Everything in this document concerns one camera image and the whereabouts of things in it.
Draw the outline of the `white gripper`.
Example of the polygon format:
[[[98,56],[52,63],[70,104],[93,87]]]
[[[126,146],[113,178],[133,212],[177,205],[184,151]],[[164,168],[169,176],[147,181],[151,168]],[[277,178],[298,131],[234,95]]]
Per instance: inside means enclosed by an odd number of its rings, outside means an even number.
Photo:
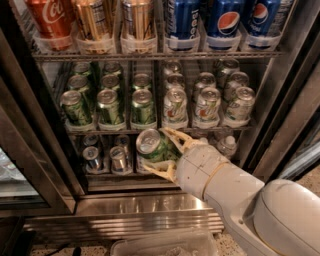
[[[202,199],[213,174],[230,161],[208,145],[206,138],[194,139],[170,127],[160,128],[160,131],[184,154],[177,162],[177,169],[172,160],[153,163],[146,159],[142,160],[143,168],[168,181],[177,182],[184,192]]]

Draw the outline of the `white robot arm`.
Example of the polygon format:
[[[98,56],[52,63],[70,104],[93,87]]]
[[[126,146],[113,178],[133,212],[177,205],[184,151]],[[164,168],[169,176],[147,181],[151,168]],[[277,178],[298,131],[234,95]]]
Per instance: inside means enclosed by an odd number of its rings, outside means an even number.
[[[212,207],[248,256],[320,256],[320,198],[276,179],[264,183],[204,139],[165,127],[137,139],[143,167]]]

